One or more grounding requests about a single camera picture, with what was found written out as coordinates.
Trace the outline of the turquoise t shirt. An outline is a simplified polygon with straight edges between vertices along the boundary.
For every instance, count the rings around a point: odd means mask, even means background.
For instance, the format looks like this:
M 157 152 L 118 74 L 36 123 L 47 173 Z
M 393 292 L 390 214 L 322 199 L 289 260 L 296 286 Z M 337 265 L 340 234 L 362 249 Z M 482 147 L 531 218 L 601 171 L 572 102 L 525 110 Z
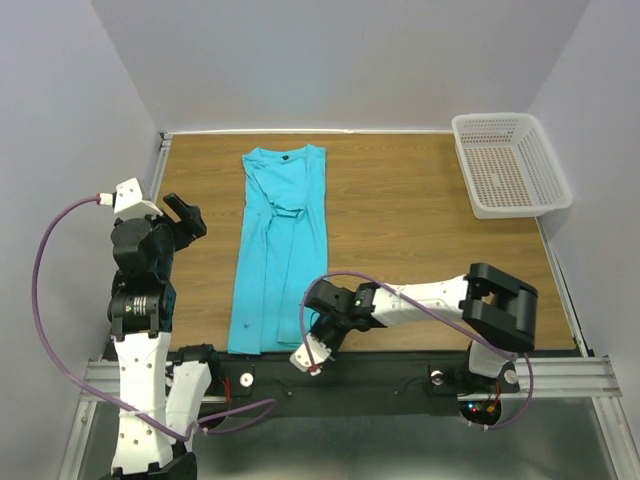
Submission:
M 316 315 L 301 302 L 328 270 L 326 150 L 257 147 L 242 158 L 245 207 L 228 350 L 291 351 Z

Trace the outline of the white plastic basket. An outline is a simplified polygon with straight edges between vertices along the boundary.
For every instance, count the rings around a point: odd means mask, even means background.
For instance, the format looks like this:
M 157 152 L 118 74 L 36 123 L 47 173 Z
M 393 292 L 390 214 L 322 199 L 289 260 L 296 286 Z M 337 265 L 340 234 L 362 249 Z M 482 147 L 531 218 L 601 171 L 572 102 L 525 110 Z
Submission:
M 464 114 L 451 126 L 476 218 L 536 218 L 571 206 L 565 175 L 534 116 Z

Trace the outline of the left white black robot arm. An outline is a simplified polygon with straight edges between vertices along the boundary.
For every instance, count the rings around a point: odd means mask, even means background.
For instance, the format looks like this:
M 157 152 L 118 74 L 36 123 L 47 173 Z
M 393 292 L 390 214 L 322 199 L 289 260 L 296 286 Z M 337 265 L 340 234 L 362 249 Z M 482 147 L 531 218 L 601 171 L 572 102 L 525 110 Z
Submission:
M 168 194 L 167 216 L 135 185 L 108 197 L 117 265 L 108 318 L 119 367 L 118 438 L 112 479 L 194 479 L 192 451 L 201 400 L 219 372 L 210 344 L 183 347 L 167 361 L 177 293 L 176 252 L 207 233 L 198 207 Z

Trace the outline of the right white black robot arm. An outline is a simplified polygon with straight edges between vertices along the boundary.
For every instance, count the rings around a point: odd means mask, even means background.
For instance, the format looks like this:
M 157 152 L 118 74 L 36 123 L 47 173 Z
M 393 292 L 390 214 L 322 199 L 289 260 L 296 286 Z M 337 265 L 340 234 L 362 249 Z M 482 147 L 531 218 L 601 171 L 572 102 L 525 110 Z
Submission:
M 431 283 L 392 285 L 365 276 L 354 290 L 324 275 L 304 294 L 303 308 L 317 318 L 301 329 L 302 343 L 289 360 L 316 376 L 351 331 L 437 320 L 469 338 L 470 345 L 461 366 L 431 368 L 436 392 L 512 393 L 519 389 L 515 361 L 535 347 L 537 305 L 535 287 L 486 263 Z

